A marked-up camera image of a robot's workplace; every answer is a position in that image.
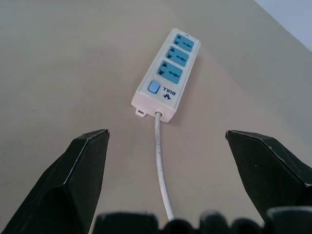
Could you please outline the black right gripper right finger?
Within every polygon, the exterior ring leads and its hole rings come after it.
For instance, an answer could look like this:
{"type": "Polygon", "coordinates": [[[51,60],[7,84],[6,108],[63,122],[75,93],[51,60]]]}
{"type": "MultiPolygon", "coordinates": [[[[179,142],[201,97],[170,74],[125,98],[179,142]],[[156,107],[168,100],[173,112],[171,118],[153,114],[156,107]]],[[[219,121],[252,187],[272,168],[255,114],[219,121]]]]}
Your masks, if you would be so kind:
{"type": "Polygon", "coordinates": [[[270,208],[312,207],[312,168],[273,137],[225,134],[245,191],[262,218],[270,208]]]}

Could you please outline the white blue power strip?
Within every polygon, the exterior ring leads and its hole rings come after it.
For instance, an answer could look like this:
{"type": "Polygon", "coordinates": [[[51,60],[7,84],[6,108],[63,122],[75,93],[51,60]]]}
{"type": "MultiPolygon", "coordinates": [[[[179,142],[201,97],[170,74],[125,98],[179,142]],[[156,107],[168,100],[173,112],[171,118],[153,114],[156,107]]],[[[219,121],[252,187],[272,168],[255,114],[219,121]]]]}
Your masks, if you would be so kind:
{"type": "Polygon", "coordinates": [[[138,86],[131,105],[136,115],[155,116],[169,122],[176,113],[192,67],[200,48],[200,41],[178,28],[171,30],[147,73],[138,86]]]}

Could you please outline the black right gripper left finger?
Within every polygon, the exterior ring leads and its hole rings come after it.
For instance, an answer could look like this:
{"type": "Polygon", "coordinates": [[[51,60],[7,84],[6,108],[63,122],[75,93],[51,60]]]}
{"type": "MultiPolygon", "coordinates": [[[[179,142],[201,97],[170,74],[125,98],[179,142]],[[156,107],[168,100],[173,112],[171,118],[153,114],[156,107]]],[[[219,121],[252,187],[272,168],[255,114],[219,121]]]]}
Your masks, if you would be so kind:
{"type": "Polygon", "coordinates": [[[72,140],[49,166],[1,234],[88,234],[101,193],[110,132],[72,140]]]}

